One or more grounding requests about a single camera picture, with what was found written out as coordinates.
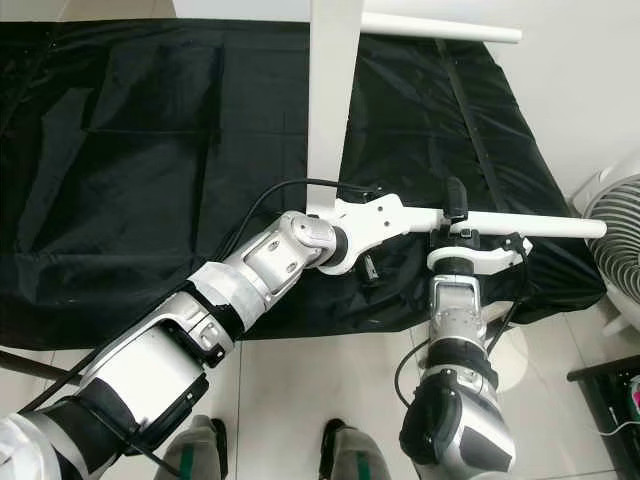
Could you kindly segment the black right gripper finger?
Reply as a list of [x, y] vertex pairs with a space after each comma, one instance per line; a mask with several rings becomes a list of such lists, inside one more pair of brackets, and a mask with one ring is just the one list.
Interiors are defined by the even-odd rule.
[[465, 183], [456, 175], [445, 179], [443, 225], [452, 227], [468, 219], [468, 193]]

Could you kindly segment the white plastic table top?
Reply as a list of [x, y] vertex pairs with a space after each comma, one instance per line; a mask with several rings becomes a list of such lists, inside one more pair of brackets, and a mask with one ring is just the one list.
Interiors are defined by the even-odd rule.
[[365, 0], [311, 0], [307, 178], [338, 180]]

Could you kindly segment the white round floor base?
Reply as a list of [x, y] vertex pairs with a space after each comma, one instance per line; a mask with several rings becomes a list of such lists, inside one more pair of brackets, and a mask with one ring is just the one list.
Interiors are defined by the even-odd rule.
[[489, 360], [498, 375], [495, 392], [515, 389], [530, 372], [529, 343], [524, 329], [516, 326], [504, 332], [489, 353]]

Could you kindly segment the white floor fan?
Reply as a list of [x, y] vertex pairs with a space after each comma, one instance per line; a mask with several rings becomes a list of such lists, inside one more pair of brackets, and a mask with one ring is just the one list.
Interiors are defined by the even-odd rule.
[[588, 246], [617, 314], [607, 321], [607, 337], [628, 328], [640, 332], [640, 148], [590, 175], [571, 197], [585, 218], [605, 223], [607, 233]]

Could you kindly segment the dark grey robot right foot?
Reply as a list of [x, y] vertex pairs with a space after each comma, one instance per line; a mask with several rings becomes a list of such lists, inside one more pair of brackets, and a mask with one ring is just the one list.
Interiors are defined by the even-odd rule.
[[340, 419], [325, 424], [317, 480], [390, 480], [378, 444]]

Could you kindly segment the dark grey robot foot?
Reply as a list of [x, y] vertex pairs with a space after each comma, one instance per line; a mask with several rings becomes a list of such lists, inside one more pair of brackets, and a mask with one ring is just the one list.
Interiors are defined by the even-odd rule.
[[159, 468], [154, 480], [227, 480], [228, 454], [225, 422], [196, 413], [191, 425], [173, 436], [161, 456], [178, 475]]
[[390, 480], [378, 444], [340, 419], [325, 424], [317, 480]]

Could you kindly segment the black metal table leg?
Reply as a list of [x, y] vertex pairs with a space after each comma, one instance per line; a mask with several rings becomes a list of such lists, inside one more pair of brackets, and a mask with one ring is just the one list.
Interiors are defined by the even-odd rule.
[[78, 372], [70, 372], [61, 367], [45, 364], [26, 356], [17, 355], [17, 353], [0, 349], [0, 369], [20, 372], [20, 374], [32, 376], [32, 378], [41, 378], [50, 381], [50, 387], [55, 381], [67, 378], [65, 385], [70, 387], [79, 387], [84, 381], [83, 376]]

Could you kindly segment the black tablecloth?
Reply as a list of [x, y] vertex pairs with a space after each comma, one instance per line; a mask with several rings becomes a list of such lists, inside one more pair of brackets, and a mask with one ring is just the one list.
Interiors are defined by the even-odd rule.
[[[0, 342], [100, 346], [250, 233], [305, 209], [308, 27], [0, 27]], [[364, 35], [340, 180], [436, 209], [573, 215], [480, 42]]]

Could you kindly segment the dark grey robot left foot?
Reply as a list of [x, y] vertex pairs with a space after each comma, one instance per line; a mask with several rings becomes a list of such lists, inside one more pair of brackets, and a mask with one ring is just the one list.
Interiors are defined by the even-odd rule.
[[225, 422], [196, 413], [191, 425], [173, 436], [161, 456], [178, 475], [159, 468], [154, 480], [227, 480], [228, 454]]

